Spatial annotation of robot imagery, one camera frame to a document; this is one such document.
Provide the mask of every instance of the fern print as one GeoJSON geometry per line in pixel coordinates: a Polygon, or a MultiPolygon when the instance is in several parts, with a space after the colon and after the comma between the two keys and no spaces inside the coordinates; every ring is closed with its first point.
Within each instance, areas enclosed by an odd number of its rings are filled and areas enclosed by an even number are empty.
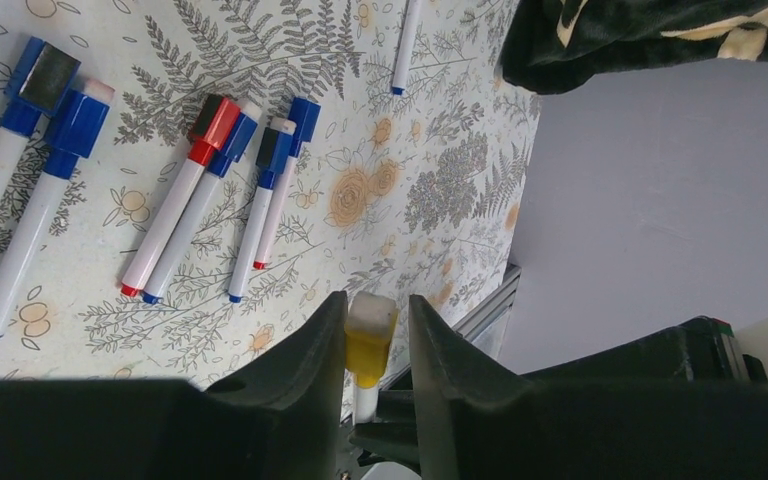
{"type": "Polygon", "coordinates": [[[487,136],[469,132],[457,147],[447,148],[437,160],[437,170],[422,172],[408,192],[404,218],[413,232],[425,233],[441,222],[457,228],[473,211],[478,189],[473,178],[487,166],[487,136]]]}
{"type": "Polygon", "coordinates": [[[175,145],[208,92],[249,98],[269,114],[283,115],[294,96],[316,101],[333,88],[343,97],[346,75],[360,76],[362,52],[351,35],[351,2],[338,14],[331,0],[320,2],[316,11],[299,0],[282,0],[280,15],[259,13],[259,0],[215,0],[215,15],[206,13],[205,4],[172,3],[190,34],[189,45],[172,42],[154,17],[145,16],[163,72],[132,67],[142,92],[123,93],[127,111],[120,113],[116,143],[157,137],[175,145]]]}
{"type": "MultiPolygon", "coordinates": [[[[33,17],[20,22],[27,34],[80,34],[88,66],[118,98],[51,226],[64,238],[57,251],[49,242],[32,275],[34,285],[68,296],[45,305],[28,297],[2,340],[0,378],[174,375],[205,387],[292,334],[342,289],[395,299],[393,375],[408,361],[411,294],[425,295],[450,323],[483,300],[504,272],[539,102],[494,82],[514,0],[423,1],[403,96],[391,90],[402,2],[115,0],[83,2],[80,15],[58,6],[50,18],[19,9],[33,17]],[[252,100],[264,112],[261,127],[286,115],[294,96],[322,106],[268,267],[251,272],[242,303],[228,301],[259,173],[256,134],[160,303],[122,296],[116,280],[164,203],[209,93],[252,100]],[[69,262],[83,253],[94,263],[69,262]],[[33,349],[28,340],[42,330],[25,328],[31,318],[50,319],[46,338],[77,347],[65,356],[33,349]]],[[[19,33],[18,23],[4,23],[6,2],[0,48],[19,33]]],[[[0,88],[12,73],[3,60],[0,88]]],[[[0,206],[0,251],[46,155],[36,134],[0,206]]]]}
{"type": "MultiPolygon", "coordinates": [[[[0,254],[10,245],[12,229],[25,211],[25,205],[31,198],[42,166],[48,158],[48,152],[49,148],[43,144],[41,134],[35,132],[0,201],[0,254]]],[[[60,236],[66,233],[69,229],[70,207],[87,201],[83,195],[86,183],[78,180],[80,175],[80,169],[76,169],[49,228],[51,235],[60,236]]]]}
{"type": "Polygon", "coordinates": [[[490,167],[490,174],[485,178],[484,192],[479,195],[473,215],[496,215],[521,191],[528,159],[525,151],[514,144],[511,144],[511,151],[511,156],[508,157],[499,150],[499,161],[490,167]]]}
{"type": "Polygon", "coordinates": [[[363,63],[370,115],[392,112],[397,118],[412,111],[420,101],[434,100],[445,92],[455,98],[465,87],[473,57],[464,55],[464,36],[458,29],[441,30],[428,35],[417,29],[416,43],[411,55],[411,68],[405,93],[391,92],[393,58],[374,53],[363,63]]]}
{"type": "Polygon", "coordinates": [[[479,102],[467,107],[463,100],[457,100],[452,108],[445,109],[435,116],[425,130],[425,143],[436,139],[446,145],[458,138],[462,131],[467,131],[484,117],[484,107],[479,102]]]}
{"type": "Polygon", "coordinates": [[[467,40],[475,44],[479,41],[480,30],[485,30],[487,65],[495,65],[518,3],[515,0],[480,0],[464,10],[460,24],[466,29],[467,40]]]}

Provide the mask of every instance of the floral tablecloth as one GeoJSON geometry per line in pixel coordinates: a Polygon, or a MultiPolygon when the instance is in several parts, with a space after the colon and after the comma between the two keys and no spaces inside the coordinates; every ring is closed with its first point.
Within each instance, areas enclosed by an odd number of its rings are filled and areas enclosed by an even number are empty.
{"type": "MultiPolygon", "coordinates": [[[[183,376],[205,386],[297,329],[332,290],[402,307],[424,294],[452,323],[492,292],[539,115],[536,97],[493,75],[516,2],[417,1],[409,83],[394,97],[403,1],[0,0],[0,89],[35,35],[117,91],[0,340],[0,377],[183,376]],[[269,115],[286,114],[296,95],[322,105],[271,268],[242,304],[227,302],[255,140],[164,303],[120,296],[209,92],[250,98],[269,115]]],[[[39,137],[0,205],[0,254],[46,156],[39,137]]],[[[406,320],[391,371],[408,361],[406,320]]]]}

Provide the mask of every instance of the marker cap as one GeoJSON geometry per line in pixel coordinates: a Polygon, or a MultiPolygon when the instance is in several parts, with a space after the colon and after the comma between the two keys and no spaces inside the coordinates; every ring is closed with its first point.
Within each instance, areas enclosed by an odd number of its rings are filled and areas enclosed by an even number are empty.
{"type": "Polygon", "coordinates": [[[228,169],[234,162],[239,162],[249,142],[257,130],[257,120],[260,118],[260,107],[246,100],[241,105],[241,112],[228,134],[228,139],[222,149],[216,152],[207,171],[219,178],[228,173],[228,169]]]}
{"type": "Polygon", "coordinates": [[[155,305],[158,302],[160,302],[161,299],[162,299],[162,297],[155,297],[154,295],[152,295],[152,294],[150,294],[148,292],[143,292],[143,301],[145,303],[150,303],[152,305],[155,305]]]}
{"type": "Polygon", "coordinates": [[[231,100],[209,94],[190,129],[189,136],[195,144],[188,158],[200,165],[207,165],[214,152],[225,144],[239,113],[240,107],[231,100]]]}
{"type": "Polygon", "coordinates": [[[257,152],[257,166],[263,170],[258,186],[272,189],[275,177],[284,173],[295,131],[296,123],[286,118],[273,118],[269,123],[257,152]]]}
{"type": "Polygon", "coordinates": [[[81,62],[31,37],[4,88],[10,99],[1,126],[30,137],[42,114],[54,115],[81,62]]]}
{"type": "Polygon", "coordinates": [[[45,131],[45,141],[53,150],[43,171],[69,180],[78,157],[90,156],[108,111],[107,103],[69,90],[63,106],[45,131]]]}
{"type": "Polygon", "coordinates": [[[316,128],[316,121],[319,119],[319,111],[322,107],[296,97],[290,106],[290,114],[287,116],[295,122],[296,131],[293,133],[293,143],[290,145],[290,156],[298,157],[302,150],[302,144],[310,142],[313,139],[313,131],[316,128]]]}

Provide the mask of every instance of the red marker cap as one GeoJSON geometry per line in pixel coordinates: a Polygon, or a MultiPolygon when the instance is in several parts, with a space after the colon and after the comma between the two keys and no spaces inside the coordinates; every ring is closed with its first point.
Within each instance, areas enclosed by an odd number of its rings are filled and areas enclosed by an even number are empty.
{"type": "Polygon", "coordinates": [[[239,114],[240,107],[231,100],[214,93],[208,95],[190,129],[190,139],[195,144],[187,158],[207,166],[214,152],[225,144],[239,114]]]}

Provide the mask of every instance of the black fabric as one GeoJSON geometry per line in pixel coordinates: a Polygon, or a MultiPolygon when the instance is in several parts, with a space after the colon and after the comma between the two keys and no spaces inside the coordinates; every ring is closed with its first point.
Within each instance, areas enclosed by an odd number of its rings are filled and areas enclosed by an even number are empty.
{"type": "MultiPolygon", "coordinates": [[[[557,94],[581,86],[597,73],[716,58],[728,32],[702,40],[662,32],[753,17],[766,9],[768,0],[522,0],[502,49],[502,76],[536,93],[557,94]],[[559,19],[572,29],[566,46],[559,39],[559,19]]],[[[756,60],[768,61],[768,27],[747,20],[732,30],[736,29],[766,30],[756,60]]]]}

